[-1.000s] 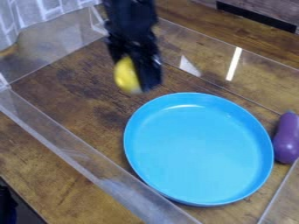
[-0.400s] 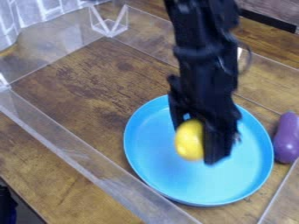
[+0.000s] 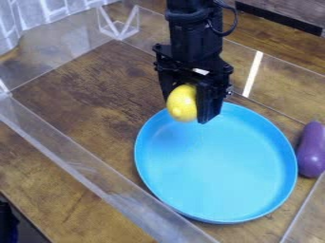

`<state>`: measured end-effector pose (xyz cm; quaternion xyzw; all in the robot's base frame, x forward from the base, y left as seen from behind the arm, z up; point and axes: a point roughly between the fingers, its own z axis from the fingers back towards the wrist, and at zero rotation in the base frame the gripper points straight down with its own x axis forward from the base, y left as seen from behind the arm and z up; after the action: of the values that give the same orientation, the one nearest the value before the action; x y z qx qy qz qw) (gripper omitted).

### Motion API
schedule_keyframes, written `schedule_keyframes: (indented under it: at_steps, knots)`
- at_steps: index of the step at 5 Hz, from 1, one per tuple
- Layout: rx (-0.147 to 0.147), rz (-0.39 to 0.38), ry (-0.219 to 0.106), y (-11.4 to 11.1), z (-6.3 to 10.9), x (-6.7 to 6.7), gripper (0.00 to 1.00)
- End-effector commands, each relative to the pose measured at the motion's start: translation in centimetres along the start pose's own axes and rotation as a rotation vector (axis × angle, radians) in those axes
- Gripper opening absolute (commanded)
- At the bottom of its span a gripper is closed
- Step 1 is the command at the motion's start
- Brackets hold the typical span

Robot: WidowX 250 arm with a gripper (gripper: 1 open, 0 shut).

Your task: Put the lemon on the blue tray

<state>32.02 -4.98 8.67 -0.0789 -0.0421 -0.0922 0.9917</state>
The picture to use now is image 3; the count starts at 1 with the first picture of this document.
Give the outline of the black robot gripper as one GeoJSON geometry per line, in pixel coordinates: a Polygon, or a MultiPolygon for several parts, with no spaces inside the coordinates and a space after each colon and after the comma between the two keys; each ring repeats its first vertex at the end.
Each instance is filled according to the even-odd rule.
{"type": "Polygon", "coordinates": [[[165,12],[170,43],[155,44],[163,99],[185,82],[197,85],[197,120],[207,123],[219,113],[230,93],[229,75],[234,68],[222,60],[222,8],[169,8],[165,12]]]}

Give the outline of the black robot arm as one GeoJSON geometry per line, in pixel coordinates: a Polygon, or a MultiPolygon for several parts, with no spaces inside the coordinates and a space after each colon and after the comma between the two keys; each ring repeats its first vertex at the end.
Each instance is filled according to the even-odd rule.
{"type": "Polygon", "coordinates": [[[197,88],[197,121],[219,113],[230,93],[233,66],[221,58],[223,37],[238,25],[238,13],[223,0],[166,0],[170,43],[155,44],[154,63],[163,98],[186,83],[197,88]]]}

